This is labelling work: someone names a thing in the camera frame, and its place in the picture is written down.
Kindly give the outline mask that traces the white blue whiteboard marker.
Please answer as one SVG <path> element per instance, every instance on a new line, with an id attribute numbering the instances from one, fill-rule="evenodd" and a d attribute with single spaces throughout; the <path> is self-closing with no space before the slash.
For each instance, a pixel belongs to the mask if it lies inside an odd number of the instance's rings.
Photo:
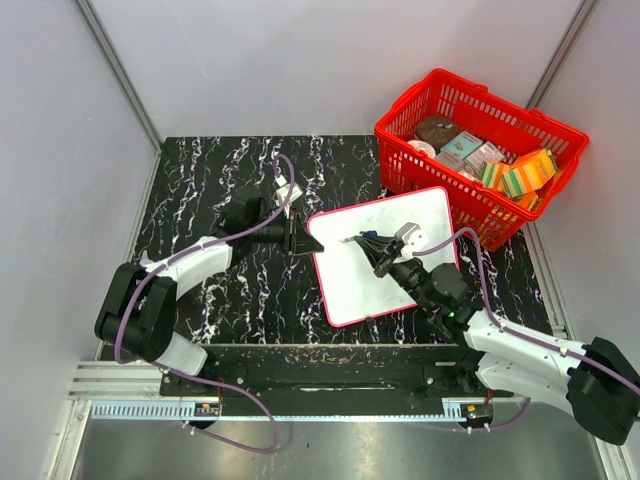
<path id="1" fill-rule="evenodd" d="M 357 235 L 340 239 L 339 242 L 343 244 L 350 243 L 350 242 L 365 243 L 365 242 L 376 240 L 377 238 L 378 238 L 378 233 L 376 230 L 365 230 L 365 231 L 360 231 Z"/>

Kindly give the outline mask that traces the pink framed whiteboard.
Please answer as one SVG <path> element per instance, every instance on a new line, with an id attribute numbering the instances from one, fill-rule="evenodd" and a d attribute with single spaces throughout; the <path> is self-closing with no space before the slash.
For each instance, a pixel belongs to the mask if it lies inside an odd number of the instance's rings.
<path id="1" fill-rule="evenodd" d="M 431 271 L 456 263 L 448 244 L 418 257 L 454 233 L 446 191 L 427 188 L 322 212 L 309 233 L 323 246 L 313 255 L 328 323 L 342 328 L 413 307 L 415 301 L 391 273 L 411 259 Z"/>

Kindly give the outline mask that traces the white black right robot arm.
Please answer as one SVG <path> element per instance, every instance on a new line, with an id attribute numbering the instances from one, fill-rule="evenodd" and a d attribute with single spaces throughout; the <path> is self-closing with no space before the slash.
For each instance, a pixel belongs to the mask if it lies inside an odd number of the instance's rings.
<path id="1" fill-rule="evenodd" d="M 570 414 L 588 433 L 622 445 L 639 422 L 639 374 L 611 341 L 561 339 L 497 316 L 488 300 L 474 301 L 453 263 L 426 269 L 422 233 L 410 224 L 391 237 L 373 231 L 352 237 L 378 278 L 390 277 L 431 320 L 440 338 L 465 347 L 473 361 L 459 366 L 456 387 L 468 396 L 508 391 Z"/>

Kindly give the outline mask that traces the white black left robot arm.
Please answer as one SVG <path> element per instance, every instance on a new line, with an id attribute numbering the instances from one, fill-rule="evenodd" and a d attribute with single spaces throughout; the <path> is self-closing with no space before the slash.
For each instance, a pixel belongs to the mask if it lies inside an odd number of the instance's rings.
<path id="1" fill-rule="evenodd" d="M 136 359 L 182 372 L 182 384 L 195 395 L 211 392 L 217 381 L 213 360 L 175 332 L 177 302 L 237 265 L 255 245 L 276 245 L 291 256 L 323 252 L 291 206 L 301 196 L 297 184 L 286 184 L 271 209 L 258 193 L 239 193 L 224 206 L 211 235 L 166 259 L 121 264 L 95 322 L 96 337 Z"/>

